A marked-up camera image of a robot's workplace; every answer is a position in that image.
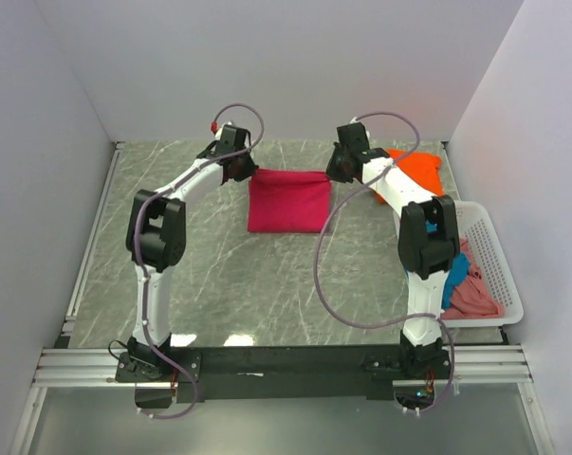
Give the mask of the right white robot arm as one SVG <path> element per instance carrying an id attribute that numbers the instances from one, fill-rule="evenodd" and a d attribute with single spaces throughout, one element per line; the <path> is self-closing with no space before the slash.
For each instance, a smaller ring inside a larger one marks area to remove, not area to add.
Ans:
<path id="1" fill-rule="evenodd" d="M 408 377 L 423 377 L 448 367 L 440 320 L 446 280 L 460 252 L 455 204 L 447 195 L 422 188 L 385 150 L 373 148 L 362 123 L 338 127 L 337 136 L 327 176 L 342 183 L 359 181 L 399 221 L 397 254 L 407 276 L 408 303 L 397 368 Z"/>

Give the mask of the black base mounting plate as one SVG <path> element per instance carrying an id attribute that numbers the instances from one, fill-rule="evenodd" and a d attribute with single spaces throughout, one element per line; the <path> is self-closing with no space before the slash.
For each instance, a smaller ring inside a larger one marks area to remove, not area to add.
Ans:
<path id="1" fill-rule="evenodd" d="M 179 403 L 228 399 L 363 397 L 393 400 L 397 381 L 447 379 L 449 351 L 438 347 L 419 355 L 401 345 L 294 347 L 177 347 L 167 364 L 150 355 L 140 361 L 120 354 L 115 380 L 147 385 L 138 404 L 166 409 L 173 394 Z"/>

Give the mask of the white plastic laundry basket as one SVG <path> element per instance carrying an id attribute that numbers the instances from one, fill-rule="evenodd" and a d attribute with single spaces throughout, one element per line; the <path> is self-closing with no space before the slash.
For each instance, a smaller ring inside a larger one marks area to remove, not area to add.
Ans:
<path id="1" fill-rule="evenodd" d="M 472 260 L 482 272 L 483 283 L 490 296 L 504 305 L 505 313 L 500 318 L 451 319 L 446 325 L 449 328 L 479 328 L 520 322 L 524 307 L 488 211 L 471 201 L 456 201 L 455 206 L 459 237 L 468 241 Z"/>

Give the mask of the teal t shirt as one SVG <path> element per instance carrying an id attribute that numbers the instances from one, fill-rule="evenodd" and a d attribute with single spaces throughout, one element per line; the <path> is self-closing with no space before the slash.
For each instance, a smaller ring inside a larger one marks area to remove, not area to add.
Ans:
<path id="1" fill-rule="evenodd" d="M 451 307 L 451 299 L 454 289 L 468 276 L 471 263 L 464 252 L 459 253 L 452 261 L 452 268 L 445 281 L 441 308 L 447 310 Z"/>

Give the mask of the salmon pink t shirt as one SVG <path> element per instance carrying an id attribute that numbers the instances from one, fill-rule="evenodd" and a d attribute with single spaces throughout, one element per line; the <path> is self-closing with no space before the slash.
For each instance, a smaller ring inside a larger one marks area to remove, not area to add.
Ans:
<path id="1" fill-rule="evenodd" d="M 467 278 L 452 294 L 451 307 L 442 309 L 442 318 L 457 319 L 499 319 L 505 314 L 505 306 L 495 300 L 484 283 L 481 268 L 473 261 L 470 242 L 460 239 L 460 253 L 464 252 L 471 266 Z"/>

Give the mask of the orange folded t shirt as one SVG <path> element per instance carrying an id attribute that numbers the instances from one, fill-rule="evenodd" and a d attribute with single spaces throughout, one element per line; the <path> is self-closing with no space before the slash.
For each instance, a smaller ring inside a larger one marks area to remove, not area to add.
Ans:
<path id="1" fill-rule="evenodd" d="M 442 164 L 442 159 L 439 156 L 425 152 L 413 152 L 411 155 L 404 157 L 405 151 L 398 149 L 386 149 L 385 152 L 393 160 L 401 158 L 396 163 L 397 171 L 390 171 L 389 175 L 395 173 L 401 176 L 405 174 L 407 180 L 414 181 L 425 191 L 436 196 L 445 194 L 439 176 Z"/>

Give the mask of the aluminium rail frame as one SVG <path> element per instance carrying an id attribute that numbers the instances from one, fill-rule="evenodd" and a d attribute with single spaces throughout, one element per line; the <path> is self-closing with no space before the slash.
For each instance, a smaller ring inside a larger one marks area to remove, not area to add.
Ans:
<path id="1" fill-rule="evenodd" d="M 124 249 L 126 201 L 145 184 L 184 170 L 200 140 L 120 142 L 68 305 L 63 349 L 45 350 L 28 396 L 16 454 L 549 454 L 522 348 L 495 328 L 457 329 L 456 392 L 423 418 L 391 402 L 356 398 L 212 401 L 182 419 L 135 412 L 114 381 L 107 342 L 125 338 L 135 315 L 134 272 Z M 371 341 L 321 308 L 311 277 L 311 238 L 276 244 L 245 232 L 246 190 L 210 195 L 217 248 L 178 269 L 176 337 L 208 345 L 265 341 Z"/>

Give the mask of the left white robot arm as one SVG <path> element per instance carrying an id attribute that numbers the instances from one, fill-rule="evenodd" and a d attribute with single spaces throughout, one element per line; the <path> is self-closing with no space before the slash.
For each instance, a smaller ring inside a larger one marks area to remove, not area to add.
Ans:
<path id="1" fill-rule="evenodd" d="M 230 180 L 244 181 L 258 169 L 251 157 L 251 133 L 230 122 L 212 126 L 214 140 L 178 177 L 133 200 L 126 234 L 138 281 L 137 316 L 127 352 L 146 373 L 164 375 L 170 361 L 169 305 L 175 266 L 187 245 L 187 212 Z"/>

